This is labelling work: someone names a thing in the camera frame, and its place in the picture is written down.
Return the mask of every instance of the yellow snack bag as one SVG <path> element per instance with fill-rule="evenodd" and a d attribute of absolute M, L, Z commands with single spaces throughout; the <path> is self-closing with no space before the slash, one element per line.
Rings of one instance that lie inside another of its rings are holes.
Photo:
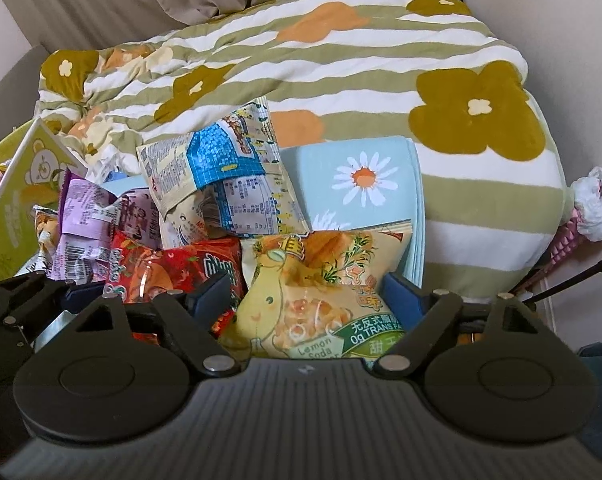
<path fill-rule="evenodd" d="M 220 343 L 239 360 L 375 361 L 403 334 L 377 288 L 396 269 L 411 234 L 410 223 L 402 222 L 376 231 L 259 238 L 243 253 L 255 260 L 252 286 Z"/>

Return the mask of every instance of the nutrition label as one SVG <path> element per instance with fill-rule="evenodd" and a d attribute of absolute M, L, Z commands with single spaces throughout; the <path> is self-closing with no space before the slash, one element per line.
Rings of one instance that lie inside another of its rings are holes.
<path fill-rule="evenodd" d="M 187 150 L 193 134 L 154 142 L 138 149 L 140 163 L 150 184 L 150 193 L 163 216 L 196 191 Z"/>
<path fill-rule="evenodd" d="M 223 181 L 230 222 L 235 231 L 256 235 L 278 234 L 276 202 L 265 176 Z"/>

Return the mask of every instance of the bed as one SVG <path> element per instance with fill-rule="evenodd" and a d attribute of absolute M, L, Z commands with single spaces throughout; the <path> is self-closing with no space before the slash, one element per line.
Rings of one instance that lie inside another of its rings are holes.
<path fill-rule="evenodd" d="M 410 137 L 424 288 L 484 298 L 519 282 L 572 210 L 526 77 L 516 48 L 460 0 L 273 0 L 142 42 L 55 52 L 36 111 L 89 166 L 117 157 L 129 173 L 137 146 L 261 95 L 283 147 Z"/>

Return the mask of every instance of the brown flower print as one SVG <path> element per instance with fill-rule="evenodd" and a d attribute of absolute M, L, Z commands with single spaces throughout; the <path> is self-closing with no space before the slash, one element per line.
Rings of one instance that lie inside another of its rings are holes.
<path fill-rule="evenodd" d="M 425 104 L 410 112 L 408 122 L 432 150 L 478 154 L 490 147 L 504 158 L 524 161 L 545 149 L 539 120 L 507 61 L 491 62 L 479 73 L 467 68 L 424 72 L 417 91 Z"/>
<path fill-rule="evenodd" d="M 461 0 L 412 0 L 405 8 L 409 12 L 414 12 L 421 16 L 439 16 L 443 14 L 472 15 L 470 8 Z"/>
<path fill-rule="evenodd" d="M 58 50 L 41 66 L 46 78 L 46 87 L 52 92 L 81 103 L 84 99 L 83 85 L 88 75 L 98 65 L 96 50 Z"/>
<path fill-rule="evenodd" d="M 177 77 L 172 87 L 174 97 L 155 111 L 154 120 L 159 124 L 169 123 L 184 111 L 190 110 L 201 97 L 215 90 L 233 67 L 234 65 L 226 65 L 209 68 L 201 65 L 189 74 Z"/>

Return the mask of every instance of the cartoon character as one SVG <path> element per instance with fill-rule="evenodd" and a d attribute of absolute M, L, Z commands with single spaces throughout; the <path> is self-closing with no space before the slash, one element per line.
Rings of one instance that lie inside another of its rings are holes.
<path fill-rule="evenodd" d="M 24 175 L 25 183 L 28 185 L 21 190 L 18 201 L 20 202 L 19 209 L 27 212 L 34 220 L 31 212 L 33 205 L 54 204 L 56 207 L 59 200 L 61 175 L 68 165 L 59 163 L 54 152 L 46 149 L 40 139 L 34 141 L 32 150 L 34 158 L 30 170 Z"/>
<path fill-rule="evenodd" d="M 137 229 L 147 229 L 147 213 L 145 212 L 145 209 L 133 205 L 131 215 L 132 218 L 134 218 L 135 220 L 135 225 Z"/>
<path fill-rule="evenodd" d="M 25 174 L 27 184 L 47 184 L 52 182 L 58 188 L 60 174 L 65 171 L 67 164 L 59 163 L 54 152 L 46 149 L 43 141 L 37 139 L 32 144 L 34 158 L 30 171 Z"/>
<path fill-rule="evenodd" d="M 285 262 L 286 254 L 280 249 L 259 257 L 258 280 L 241 301 L 234 322 L 220 336 L 219 341 L 238 359 L 249 357 L 250 349 L 260 346 L 251 340 L 268 338 L 281 316 L 283 292 L 279 279 Z"/>
<path fill-rule="evenodd" d="M 248 129 L 245 119 L 241 116 L 231 114 L 224 118 L 224 120 L 234 132 L 234 136 L 241 147 L 241 151 L 246 155 L 252 155 L 252 149 L 244 134 Z"/>

